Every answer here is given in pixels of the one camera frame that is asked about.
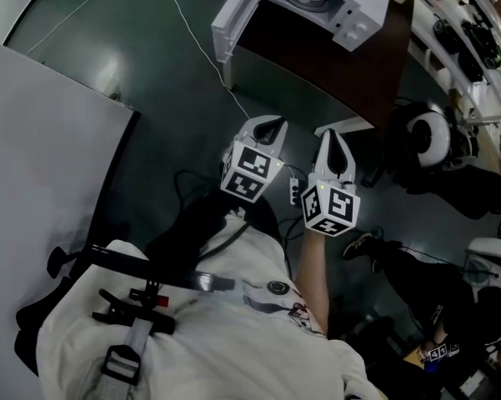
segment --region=person wearing black clothes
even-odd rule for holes
[[[374,272],[383,270],[424,331],[421,358],[443,343],[459,345],[458,354],[439,363],[437,378],[430,378],[430,383],[459,387],[483,366],[488,345],[498,346],[501,370],[501,288],[484,287],[475,301],[462,268],[420,262],[401,247],[400,242],[385,242],[365,233],[345,248],[343,258],[368,256]]]

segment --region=microwave knob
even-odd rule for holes
[[[355,29],[358,33],[365,33],[367,26],[364,23],[357,23]]]
[[[358,40],[358,34],[356,34],[354,31],[351,31],[347,34],[347,40],[349,42],[355,42]]]

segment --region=white t-shirt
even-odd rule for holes
[[[235,217],[227,220],[208,250],[243,224]],[[144,258],[129,243],[115,241],[109,247]],[[177,326],[173,335],[148,338],[140,381],[131,391],[134,399],[379,399],[363,359],[346,343],[321,333],[272,238],[249,228],[198,270],[243,280],[243,289],[209,294],[161,287],[159,294],[169,297],[169,305],[157,311],[173,316]],[[143,280],[95,266],[74,284],[39,331],[38,371],[47,400],[82,398],[88,373],[130,330],[91,317],[93,311],[108,310],[98,290],[128,301],[130,288],[144,286]]]

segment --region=gray strap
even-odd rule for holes
[[[136,318],[133,321],[132,328],[126,336],[125,345],[128,345],[139,357],[143,355],[146,347],[148,335],[152,329],[152,322]],[[131,362],[124,357],[120,357],[113,352],[108,358],[108,369],[131,378],[138,370],[138,364]],[[97,400],[127,400],[132,386],[124,381],[119,381],[114,377],[102,374],[98,381],[94,398]]]

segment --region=red clip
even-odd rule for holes
[[[159,307],[168,307],[168,297],[158,297]]]

